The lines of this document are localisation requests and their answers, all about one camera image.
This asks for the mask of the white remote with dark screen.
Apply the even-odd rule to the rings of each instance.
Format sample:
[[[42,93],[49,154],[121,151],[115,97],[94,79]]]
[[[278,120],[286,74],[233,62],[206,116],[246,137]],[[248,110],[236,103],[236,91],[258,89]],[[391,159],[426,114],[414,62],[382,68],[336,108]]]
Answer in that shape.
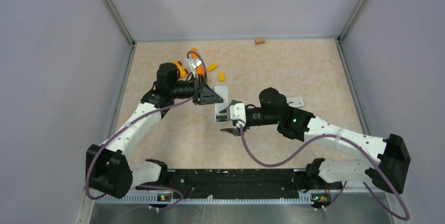
[[[228,87],[215,86],[214,91],[222,98],[222,102],[214,104],[215,122],[225,123],[228,121],[226,108],[230,104]]]

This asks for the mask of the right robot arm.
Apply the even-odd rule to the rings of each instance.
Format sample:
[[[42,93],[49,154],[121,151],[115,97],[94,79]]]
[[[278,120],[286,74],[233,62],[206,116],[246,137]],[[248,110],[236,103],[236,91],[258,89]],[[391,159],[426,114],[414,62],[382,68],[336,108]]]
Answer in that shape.
[[[314,188],[327,183],[372,183],[388,193],[402,194],[411,157],[402,137],[391,134],[387,138],[353,132],[329,123],[311,112],[292,107],[284,95],[274,88],[259,94],[260,106],[250,106],[233,100],[218,109],[217,121],[231,121],[233,128],[226,132],[241,136],[248,155],[263,167],[278,167],[293,159],[266,164],[254,157],[245,140],[244,132],[253,126],[276,125],[286,138],[299,140],[304,146],[324,145],[352,157],[352,160],[317,158],[306,167],[308,182]]]

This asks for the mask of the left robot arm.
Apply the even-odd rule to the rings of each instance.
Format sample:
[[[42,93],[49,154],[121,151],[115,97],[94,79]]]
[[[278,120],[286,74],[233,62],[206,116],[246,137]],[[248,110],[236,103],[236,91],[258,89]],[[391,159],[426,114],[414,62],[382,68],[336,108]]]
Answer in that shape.
[[[119,130],[101,145],[92,144],[86,152],[85,191],[95,189],[104,195],[123,198],[128,191],[141,184],[150,183],[156,189],[164,188],[168,175],[162,171],[164,164],[148,159],[137,165],[130,165],[128,157],[167,112],[180,104],[192,101],[195,105],[213,104],[215,109],[228,105],[229,92],[226,86],[211,88],[206,77],[197,75],[189,81],[179,79],[177,65],[163,63],[156,73],[156,81],[136,107],[132,116]]]

